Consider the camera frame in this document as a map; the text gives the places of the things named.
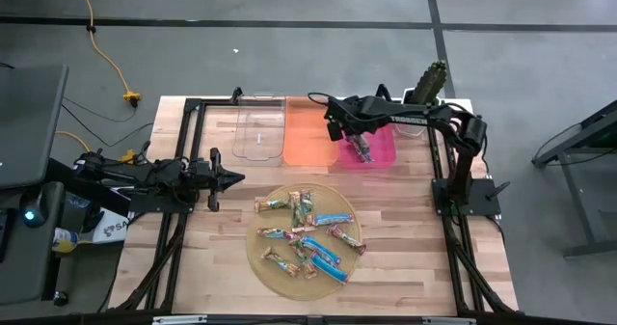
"yellow extension cord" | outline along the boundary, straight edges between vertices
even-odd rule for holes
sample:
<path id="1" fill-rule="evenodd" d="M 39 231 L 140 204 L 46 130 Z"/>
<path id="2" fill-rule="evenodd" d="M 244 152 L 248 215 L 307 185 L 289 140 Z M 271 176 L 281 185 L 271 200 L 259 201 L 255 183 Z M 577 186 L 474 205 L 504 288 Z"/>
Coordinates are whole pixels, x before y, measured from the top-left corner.
<path id="1" fill-rule="evenodd" d="M 137 94 L 137 93 L 132 92 L 130 90 L 130 88 L 128 87 L 128 84 L 126 83 L 126 80 L 124 79 L 124 75 L 122 75 L 122 71 L 120 70 L 118 65 L 116 65 L 112 61 L 112 59 L 109 58 L 109 56 L 105 55 L 105 53 L 103 51 L 101 51 L 98 48 L 98 46 L 96 46 L 96 41 L 94 41 L 94 12 L 93 12 L 93 5 L 90 3 L 90 0 L 86 0 L 86 4 L 88 5 L 88 11 L 90 12 L 90 29 L 88 30 L 88 33 L 90 34 L 90 42 L 92 43 L 93 48 L 94 48 L 94 50 L 96 50 L 98 55 L 100 55 L 103 59 L 107 60 L 109 65 L 111 65 L 116 70 L 116 73 L 118 74 L 118 77 L 120 78 L 120 80 L 122 81 L 122 84 L 124 85 L 124 95 L 122 97 L 124 98 L 124 100 L 129 101 L 131 103 L 131 105 L 136 108 L 137 107 L 137 101 L 141 100 L 142 96 L 140 94 Z"/>
<path id="2" fill-rule="evenodd" d="M 84 142 L 84 140 L 82 140 L 81 138 L 77 137 L 76 135 L 68 132 L 68 131 L 56 131 L 56 134 L 61 134 L 61 135 L 65 135 L 68 137 L 71 137 L 72 139 L 76 140 L 77 142 L 79 142 L 81 144 L 82 147 L 84 147 L 84 149 L 86 150 L 86 152 L 90 152 L 90 148 L 88 148 L 88 145 L 86 144 L 86 142 Z"/>

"concrete floor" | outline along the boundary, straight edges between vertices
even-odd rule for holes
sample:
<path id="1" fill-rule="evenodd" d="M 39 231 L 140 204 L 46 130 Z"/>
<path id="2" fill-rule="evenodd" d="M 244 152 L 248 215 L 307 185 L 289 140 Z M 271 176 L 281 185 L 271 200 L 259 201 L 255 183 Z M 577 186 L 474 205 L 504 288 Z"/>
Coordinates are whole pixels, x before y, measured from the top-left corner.
<path id="1" fill-rule="evenodd" d="M 210 20 L 430 22 L 428 0 L 91 0 L 97 16 Z M 442 22 L 614 25 L 616 0 L 437 0 Z M 83 0 L 0 0 L 0 14 L 87 16 Z M 314 28 L 97 27 L 98 44 L 144 95 L 131 122 L 110 123 L 74 108 L 113 142 L 156 113 L 160 95 L 245 92 L 369 95 L 379 83 L 399 93 L 437 59 L 431 30 Z M 534 315 L 617 322 L 617 255 L 566 261 L 561 252 L 584 235 L 561 171 L 529 160 L 550 136 L 617 98 L 609 80 L 617 67 L 615 33 L 455 32 L 443 35 L 457 97 L 472 99 L 489 124 L 488 161 L 502 193 L 503 227 L 522 311 Z M 0 61 L 16 67 L 65 63 L 66 96 L 101 114 L 122 117 L 114 71 L 91 49 L 83 26 L 0 25 Z M 58 129 L 104 148 L 65 112 Z M 138 148 L 149 128 L 105 149 L 119 157 Z M 80 146 L 58 137 L 53 156 L 71 162 Z M 578 166 L 584 185 L 590 168 Z M 74 256 L 74 300 L 62 309 L 41 303 L 4 307 L 0 318 L 95 311 L 113 276 L 120 247 Z"/>

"wooden tabletop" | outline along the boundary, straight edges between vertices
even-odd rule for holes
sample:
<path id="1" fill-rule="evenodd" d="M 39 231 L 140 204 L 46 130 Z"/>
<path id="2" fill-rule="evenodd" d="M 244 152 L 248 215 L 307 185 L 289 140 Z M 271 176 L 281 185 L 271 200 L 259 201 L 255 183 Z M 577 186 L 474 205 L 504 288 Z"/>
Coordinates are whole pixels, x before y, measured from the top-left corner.
<path id="1" fill-rule="evenodd" d="M 184 96 L 163 96 L 152 129 L 148 158 L 171 158 L 182 117 Z M 200 156 L 212 147 L 229 170 L 246 179 L 220 196 L 221 210 L 202 200 L 189 216 L 174 299 L 174 313 L 453 315 L 456 313 L 443 226 L 434 213 L 433 176 L 426 133 L 397 135 L 396 162 L 386 170 L 349 171 L 337 166 L 250 166 L 235 157 L 237 108 L 208 108 Z M 189 130 L 187 150 L 194 127 Z M 473 174 L 483 176 L 479 158 Z M 354 206 L 362 224 L 366 253 L 348 285 L 316 301 L 291 301 L 272 292 L 254 275 L 246 257 L 246 228 L 254 218 L 254 199 L 280 186 L 316 182 L 329 185 Z M 140 218 L 128 231 L 110 307 L 124 301 L 152 265 L 160 214 Z M 469 217 L 476 263 L 502 300 L 517 308 L 501 236 L 492 222 Z M 463 273 L 471 307 L 469 279 Z M 162 299 L 166 276 L 161 279 Z"/>

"orange plastic bin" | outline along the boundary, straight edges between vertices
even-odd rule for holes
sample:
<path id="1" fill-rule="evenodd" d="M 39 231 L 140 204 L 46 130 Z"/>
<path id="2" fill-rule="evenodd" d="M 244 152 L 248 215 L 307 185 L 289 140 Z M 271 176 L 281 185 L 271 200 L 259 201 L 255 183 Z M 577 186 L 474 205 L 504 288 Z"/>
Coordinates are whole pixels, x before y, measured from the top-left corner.
<path id="1" fill-rule="evenodd" d="M 282 158 L 289 166 L 331 166 L 338 145 L 330 140 L 326 107 L 306 97 L 288 97 Z"/>

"blue wrapper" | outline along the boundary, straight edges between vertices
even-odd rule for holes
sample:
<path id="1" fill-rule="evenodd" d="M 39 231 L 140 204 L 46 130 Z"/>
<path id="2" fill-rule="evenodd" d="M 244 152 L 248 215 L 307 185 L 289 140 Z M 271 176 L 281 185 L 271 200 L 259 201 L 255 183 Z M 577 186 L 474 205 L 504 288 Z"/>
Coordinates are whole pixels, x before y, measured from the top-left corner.
<path id="1" fill-rule="evenodd" d="M 353 214 L 319 214 L 313 220 L 314 226 L 353 223 Z"/>
<path id="2" fill-rule="evenodd" d="M 311 249 L 315 253 L 319 254 L 332 266 L 338 266 L 340 264 L 340 257 L 337 257 L 335 253 L 329 251 L 328 248 L 319 244 L 319 242 L 314 240 L 312 237 L 304 236 L 302 237 L 301 242 L 304 248 Z"/>
<path id="3" fill-rule="evenodd" d="M 328 276 L 334 278 L 337 282 L 341 284 L 347 283 L 347 273 L 332 266 L 330 263 L 328 263 L 328 261 L 319 256 L 319 254 L 313 253 L 310 256 L 310 260 L 312 261 L 313 265 L 324 271 L 324 273 L 326 273 Z"/>

